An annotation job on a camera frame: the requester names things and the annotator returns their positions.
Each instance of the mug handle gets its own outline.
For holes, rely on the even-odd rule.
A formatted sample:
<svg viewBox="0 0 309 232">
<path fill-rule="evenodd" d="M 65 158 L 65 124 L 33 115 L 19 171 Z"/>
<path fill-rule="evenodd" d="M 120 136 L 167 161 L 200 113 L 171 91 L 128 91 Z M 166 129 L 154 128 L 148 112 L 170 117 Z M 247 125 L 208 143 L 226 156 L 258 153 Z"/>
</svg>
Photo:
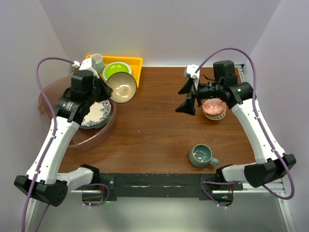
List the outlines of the mug handle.
<svg viewBox="0 0 309 232">
<path fill-rule="evenodd" d="M 211 158 L 211 164 L 212 165 L 218 165 L 219 164 L 219 160 L 216 158 Z"/>
</svg>

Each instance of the green bowl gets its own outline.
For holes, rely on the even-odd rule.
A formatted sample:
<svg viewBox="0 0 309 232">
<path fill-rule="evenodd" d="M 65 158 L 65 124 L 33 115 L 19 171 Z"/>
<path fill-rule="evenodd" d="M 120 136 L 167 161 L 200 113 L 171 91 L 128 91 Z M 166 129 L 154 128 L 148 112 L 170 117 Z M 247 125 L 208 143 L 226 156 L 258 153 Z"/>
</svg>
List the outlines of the green bowl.
<svg viewBox="0 0 309 232">
<path fill-rule="evenodd" d="M 107 81 L 108 78 L 110 78 L 110 76 L 112 76 L 115 73 L 119 73 L 119 72 L 124 72 L 124 73 L 127 72 L 129 74 L 132 74 L 132 69 L 130 65 L 128 65 L 127 63 L 120 62 L 120 61 L 113 62 L 107 65 L 105 69 L 103 70 L 103 78 L 105 81 Z"/>
</svg>

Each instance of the gray floor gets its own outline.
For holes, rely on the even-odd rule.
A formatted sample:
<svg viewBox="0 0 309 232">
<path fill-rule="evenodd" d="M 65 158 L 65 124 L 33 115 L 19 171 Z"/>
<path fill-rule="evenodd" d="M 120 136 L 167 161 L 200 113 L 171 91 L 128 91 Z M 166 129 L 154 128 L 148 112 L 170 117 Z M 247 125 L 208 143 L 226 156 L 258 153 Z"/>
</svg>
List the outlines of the gray floor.
<svg viewBox="0 0 309 232">
<path fill-rule="evenodd" d="M 35 227 L 43 204 L 36 205 Z M 71 193 L 50 207 L 40 232 L 285 232 L 278 200 L 269 193 L 237 193 L 227 210 L 212 201 L 179 198 L 119 198 L 98 207 Z"/>
</svg>

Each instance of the gray wall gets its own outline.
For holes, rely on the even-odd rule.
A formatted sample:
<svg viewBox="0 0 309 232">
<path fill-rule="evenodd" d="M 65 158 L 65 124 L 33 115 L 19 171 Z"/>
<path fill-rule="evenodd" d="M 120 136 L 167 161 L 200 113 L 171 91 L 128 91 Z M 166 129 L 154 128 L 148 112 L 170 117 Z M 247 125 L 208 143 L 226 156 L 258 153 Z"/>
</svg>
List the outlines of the gray wall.
<svg viewBox="0 0 309 232">
<path fill-rule="evenodd" d="M 308 8 L 306 0 L 282 0 L 252 52 L 264 117 L 281 146 L 297 159 L 292 169 L 296 194 L 289 206 L 299 232 L 309 228 Z M 250 65 L 245 67 L 251 79 Z M 289 193 L 287 179 L 284 183 Z"/>
<path fill-rule="evenodd" d="M 47 134 L 38 112 L 37 62 L 46 56 L 66 57 L 38 0 L 0 1 L 0 231 L 20 226 L 24 195 L 13 185 L 35 160 Z M 67 64 L 42 65 L 47 85 L 68 74 Z"/>
<path fill-rule="evenodd" d="M 235 46 L 252 52 L 280 0 L 40 0 L 70 58 L 138 56 L 144 65 L 199 64 Z M 244 63 L 235 52 L 217 59 Z"/>
</svg>

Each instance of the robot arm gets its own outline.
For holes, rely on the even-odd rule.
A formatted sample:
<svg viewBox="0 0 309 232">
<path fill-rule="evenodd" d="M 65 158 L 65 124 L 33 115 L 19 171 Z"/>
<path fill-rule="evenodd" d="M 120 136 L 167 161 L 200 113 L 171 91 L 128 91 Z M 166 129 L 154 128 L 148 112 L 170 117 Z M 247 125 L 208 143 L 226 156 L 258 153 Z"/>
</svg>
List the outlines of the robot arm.
<svg viewBox="0 0 309 232">
<path fill-rule="evenodd" d="M 270 147 L 253 112 L 252 87 L 247 82 L 238 84 L 234 63 L 229 60 L 214 63 L 215 82 L 206 84 L 200 83 L 199 73 L 197 72 L 195 74 L 197 68 L 197 65 L 188 65 L 185 69 L 184 76 L 188 78 L 188 81 L 178 93 L 187 94 L 187 97 L 186 101 L 176 109 L 176 112 L 195 115 L 195 99 L 197 100 L 198 106 L 201 106 L 202 99 L 220 98 L 226 102 L 228 108 L 232 110 L 240 121 L 249 138 L 256 161 L 256 163 L 251 164 L 228 165 L 219 168 L 217 170 L 216 181 L 248 182 L 257 188 L 285 176 L 284 167 L 274 154 L 274 150 Z M 261 110 L 257 100 L 255 100 L 255 105 L 259 112 L 259 118 L 275 145 L 275 150 L 283 158 L 288 168 L 291 169 L 296 163 L 294 155 L 287 155 L 285 153 L 271 133 L 263 115 L 260 113 Z"/>
<path fill-rule="evenodd" d="M 107 100 L 112 93 L 102 78 L 94 69 L 95 62 L 85 59 L 79 70 L 71 78 L 71 87 L 68 88 L 63 98 L 56 104 L 56 134 L 53 136 L 54 121 L 52 120 L 46 140 L 25 176 L 16 177 L 14 185 L 23 193 L 28 194 L 29 186 L 35 175 L 37 164 L 45 150 L 48 141 L 53 137 L 45 158 L 37 173 L 36 183 L 31 194 L 32 198 L 51 204 L 60 205 L 66 194 L 80 186 L 97 183 L 99 170 L 97 168 L 82 165 L 76 171 L 68 174 L 58 174 L 60 163 L 68 148 L 68 145 L 79 129 L 83 118 L 89 113 L 90 106 L 94 102 Z"/>
</svg>

